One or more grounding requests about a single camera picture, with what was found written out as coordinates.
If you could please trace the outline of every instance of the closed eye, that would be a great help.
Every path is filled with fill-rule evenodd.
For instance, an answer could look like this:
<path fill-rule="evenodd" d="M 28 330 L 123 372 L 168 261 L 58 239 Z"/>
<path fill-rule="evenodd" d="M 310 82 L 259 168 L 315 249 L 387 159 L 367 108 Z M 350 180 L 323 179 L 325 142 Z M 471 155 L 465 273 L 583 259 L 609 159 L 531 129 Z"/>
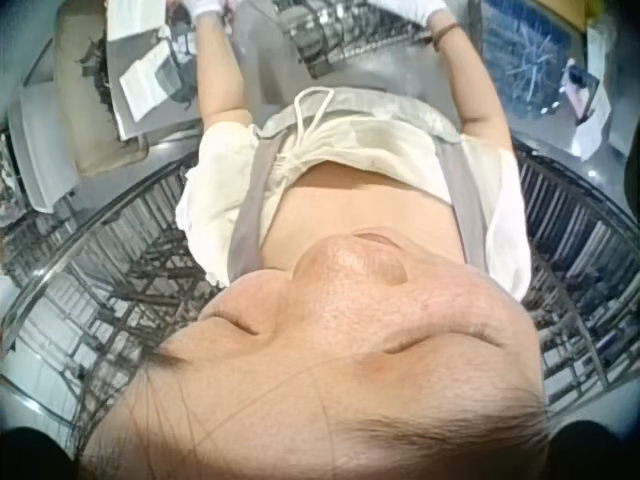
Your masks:
<path fill-rule="evenodd" d="M 243 331 L 244 333 L 251 335 L 253 337 L 257 337 L 259 335 L 250 325 L 248 325 L 240 315 L 236 315 L 233 312 L 229 312 L 220 306 L 216 306 L 210 314 L 213 317 L 221 318 L 226 320 L 231 325 L 236 327 L 238 330 Z"/>
<path fill-rule="evenodd" d="M 437 337 L 439 335 L 443 335 L 445 333 L 453 333 L 458 335 L 465 335 L 467 337 L 472 337 L 481 342 L 488 343 L 494 347 L 503 348 L 504 345 L 502 342 L 497 340 L 487 328 L 478 328 L 478 326 L 474 326 L 472 328 L 462 328 L 462 329 L 451 329 L 444 332 L 433 332 L 427 331 L 424 329 L 416 329 L 412 328 L 403 332 L 402 339 L 395 342 L 391 347 L 383 349 L 384 353 L 389 355 L 395 355 L 398 353 L 405 352 L 416 345 L 421 344 L 422 342 Z"/>

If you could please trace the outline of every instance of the white glove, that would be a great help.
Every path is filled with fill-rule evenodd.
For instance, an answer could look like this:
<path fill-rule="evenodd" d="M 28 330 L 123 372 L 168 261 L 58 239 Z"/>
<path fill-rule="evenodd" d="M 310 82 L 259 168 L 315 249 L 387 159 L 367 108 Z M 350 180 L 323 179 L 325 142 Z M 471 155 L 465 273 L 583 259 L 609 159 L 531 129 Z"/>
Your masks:
<path fill-rule="evenodd" d="M 189 11 L 193 21 L 203 13 L 222 15 L 226 3 L 226 0 L 182 0 L 182 4 Z"/>
<path fill-rule="evenodd" d="M 369 0 L 369 3 L 424 27 L 433 12 L 448 8 L 444 0 Z"/>

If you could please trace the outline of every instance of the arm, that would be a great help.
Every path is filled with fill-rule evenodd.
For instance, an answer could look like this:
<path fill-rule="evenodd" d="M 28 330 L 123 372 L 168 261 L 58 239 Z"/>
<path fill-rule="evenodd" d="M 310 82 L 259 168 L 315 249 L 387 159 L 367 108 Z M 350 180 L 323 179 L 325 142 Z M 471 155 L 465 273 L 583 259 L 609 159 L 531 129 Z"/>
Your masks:
<path fill-rule="evenodd" d="M 456 23 L 443 0 L 369 0 L 407 20 L 425 25 L 434 36 Z M 451 30 L 439 43 L 463 131 L 502 148 L 512 149 L 507 119 L 491 77 L 466 33 Z"/>
<path fill-rule="evenodd" d="M 184 4 L 196 24 L 198 106 L 205 131 L 219 122 L 248 126 L 253 120 L 245 105 L 242 73 L 220 18 L 227 0 L 169 3 L 175 1 Z"/>

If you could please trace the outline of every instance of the white shirt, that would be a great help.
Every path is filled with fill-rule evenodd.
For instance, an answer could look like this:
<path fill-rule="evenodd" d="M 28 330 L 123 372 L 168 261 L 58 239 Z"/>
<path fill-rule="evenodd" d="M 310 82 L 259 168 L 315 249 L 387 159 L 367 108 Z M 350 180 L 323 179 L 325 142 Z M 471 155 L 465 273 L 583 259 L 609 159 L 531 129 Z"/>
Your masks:
<path fill-rule="evenodd" d="M 448 122 L 439 113 L 434 115 L 441 117 L 435 120 Z M 531 252 L 516 159 L 512 152 L 462 138 L 488 225 L 489 275 L 520 301 L 531 281 Z M 185 231 L 191 253 L 212 283 L 229 283 L 231 236 L 249 188 L 258 143 L 255 128 L 216 124 L 205 133 L 200 161 L 188 174 L 176 212 L 178 227 Z M 265 194 L 261 242 L 287 188 L 311 167 L 326 161 L 386 175 L 451 204 L 429 134 L 399 120 L 342 116 L 318 122 L 286 140 Z"/>

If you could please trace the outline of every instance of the nose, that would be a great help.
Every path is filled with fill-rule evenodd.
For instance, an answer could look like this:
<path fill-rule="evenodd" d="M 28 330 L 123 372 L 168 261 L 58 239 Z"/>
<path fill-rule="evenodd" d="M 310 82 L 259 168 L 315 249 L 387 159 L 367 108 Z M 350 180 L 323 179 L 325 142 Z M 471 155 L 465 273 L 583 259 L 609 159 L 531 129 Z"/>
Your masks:
<path fill-rule="evenodd" d="M 293 277 L 296 281 L 340 279 L 387 286 L 408 281 L 398 247 L 352 235 L 336 235 L 317 242 L 300 258 Z"/>

